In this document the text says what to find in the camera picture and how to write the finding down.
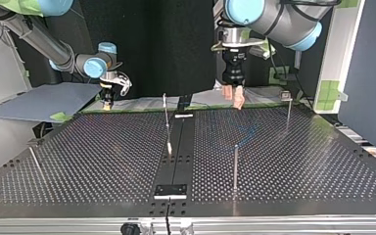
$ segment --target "green tape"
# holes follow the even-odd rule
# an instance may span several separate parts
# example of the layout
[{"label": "green tape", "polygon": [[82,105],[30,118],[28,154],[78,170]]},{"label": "green tape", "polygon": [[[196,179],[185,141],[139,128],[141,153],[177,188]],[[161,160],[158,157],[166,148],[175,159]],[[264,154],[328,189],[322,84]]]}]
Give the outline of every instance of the green tape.
[{"label": "green tape", "polygon": [[250,32],[251,32],[252,30],[251,29],[249,29],[249,28],[245,28],[245,29],[243,29],[243,31],[241,32],[241,38],[243,38],[243,39],[249,39],[250,38]]},{"label": "green tape", "polygon": [[51,115],[50,119],[61,121],[61,122],[66,122],[68,120],[71,120],[72,116],[67,116],[64,112],[59,112],[59,113]]},{"label": "green tape", "polygon": [[22,15],[44,16],[38,0],[0,0],[0,5]]},{"label": "green tape", "polygon": [[278,79],[275,77],[277,72],[277,75],[280,77],[286,77],[289,74],[289,67],[286,67],[286,75],[285,70],[283,67],[277,67],[276,70],[274,68],[270,68],[269,76],[268,76],[268,83],[270,85],[287,85],[288,82],[282,79]]},{"label": "green tape", "polygon": [[321,82],[318,101],[316,103],[317,110],[334,110],[335,102],[337,102],[340,95],[340,92],[338,91],[339,85],[339,81],[324,80]]},{"label": "green tape", "polygon": [[355,8],[358,6],[358,0],[343,0],[338,8]]}]

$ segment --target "metal bracket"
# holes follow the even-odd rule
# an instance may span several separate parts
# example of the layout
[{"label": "metal bracket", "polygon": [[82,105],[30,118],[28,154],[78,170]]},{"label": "metal bracket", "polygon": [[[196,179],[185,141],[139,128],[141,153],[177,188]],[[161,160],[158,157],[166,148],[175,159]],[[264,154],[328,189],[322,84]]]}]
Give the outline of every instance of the metal bracket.
[{"label": "metal bracket", "polygon": [[186,200],[187,185],[158,185],[155,190],[155,200]]},{"label": "metal bracket", "polygon": [[338,99],[340,100],[340,101],[343,101],[343,102],[348,102],[348,95],[346,94],[346,93],[344,93],[344,92],[339,92],[339,94],[338,94]]}]

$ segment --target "black panel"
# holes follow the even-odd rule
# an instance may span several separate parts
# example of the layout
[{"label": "black panel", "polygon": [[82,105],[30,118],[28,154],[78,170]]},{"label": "black panel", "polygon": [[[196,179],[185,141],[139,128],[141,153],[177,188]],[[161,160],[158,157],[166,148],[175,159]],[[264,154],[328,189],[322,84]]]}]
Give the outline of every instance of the black panel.
[{"label": "black panel", "polygon": [[376,0],[367,0],[352,53],[340,121],[376,146]]},{"label": "black panel", "polygon": [[129,97],[179,96],[214,85],[211,0],[81,0],[93,47],[118,45]]},{"label": "black panel", "polygon": [[323,30],[316,43],[309,50],[302,53],[299,79],[306,95],[309,97],[314,97],[316,94],[332,13],[333,11],[329,11],[322,19]]}]

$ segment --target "robotic arm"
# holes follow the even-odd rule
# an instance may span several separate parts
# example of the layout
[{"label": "robotic arm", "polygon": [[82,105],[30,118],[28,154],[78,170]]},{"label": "robotic arm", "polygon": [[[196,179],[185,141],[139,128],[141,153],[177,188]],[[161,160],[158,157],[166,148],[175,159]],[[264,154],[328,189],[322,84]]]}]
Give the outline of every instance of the robotic arm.
[{"label": "robotic arm", "polygon": [[[72,0],[40,0],[38,3],[47,13],[44,16],[59,16],[70,9]],[[132,86],[128,76],[118,71],[121,63],[117,61],[117,46],[113,43],[100,43],[94,55],[75,54],[69,44],[53,37],[36,17],[17,14],[0,6],[0,22],[48,58],[54,70],[100,78],[105,110],[113,105],[114,85],[122,86],[121,96],[125,96]]]},{"label": "robotic arm", "polygon": [[243,84],[245,75],[242,64],[247,59],[251,46],[261,40],[248,38],[247,28],[260,33],[286,48],[296,51],[309,49],[319,37],[322,24],[319,22],[341,0],[224,0],[224,14],[218,25],[222,45],[222,58],[226,70],[222,75],[223,94],[233,99],[234,107],[244,104]]},{"label": "robotic arm", "polygon": [[[44,16],[59,16],[71,7],[73,0],[37,1]],[[251,46],[262,43],[245,36],[247,28],[287,48],[304,51],[320,35],[322,25],[319,20],[340,3],[341,0],[224,0],[220,24],[222,32],[219,35],[223,59],[227,64],[223,74],[224,93],[232,99],[235,89],[235,107],[241,109],[244,104],[242,64],[247,59],[247,51]],[[116,45],[103,42],[94,55],[75,54],[68,44],[54,38],[35,17],[14,11],[0,5],[0,22],[48,58],[54,70],[100,78],[106,94],[103,98],[106,110],[113,105],[114,85],[121,85],[120,95],[126,95],[132,84],[127,75],[118,71],[121,64],[117,62]]]}]

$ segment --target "thin metal pin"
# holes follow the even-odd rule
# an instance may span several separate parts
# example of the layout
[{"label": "thin metal pin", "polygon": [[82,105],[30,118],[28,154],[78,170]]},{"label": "thin metal pin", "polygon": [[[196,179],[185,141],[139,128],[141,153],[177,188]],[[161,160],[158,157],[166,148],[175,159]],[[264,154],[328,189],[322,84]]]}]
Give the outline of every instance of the thin metal pin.
[{"label": "thin metal pin", "polygon": [[170,144],[170,130],[169,130],[169,119],[167,115],[167,102],[166,102],[166,93],[164,94],[164,118],[165,118],[165,126],[166,126],[166,134],[167,134],[167,151],[169,155],[172,154],[172,145]]},{"label": "thin metal pin", "polygon": [[288,123],[289,123],[289,120],[291,119],[292,102],[293,102],[293,99],[291,99],[291,100],[289,101]]},{"label": "thin metal pin", "polygon": [[239,162],[239,146],[234,146],[234,192],[237,192],[237,177],[238,177],[238,162]]},{"label": "thin metal pin", "polygon": [[31,146],[29,146],[29,151],[31,152],[31,155],[33,157],[33,161],[35,162],[36,166],[41,169],[41,165],[39,165],[39,161],[38,161],[38,158],[36,157],[35,155],[35,152],[33,151],[33,148]]}]

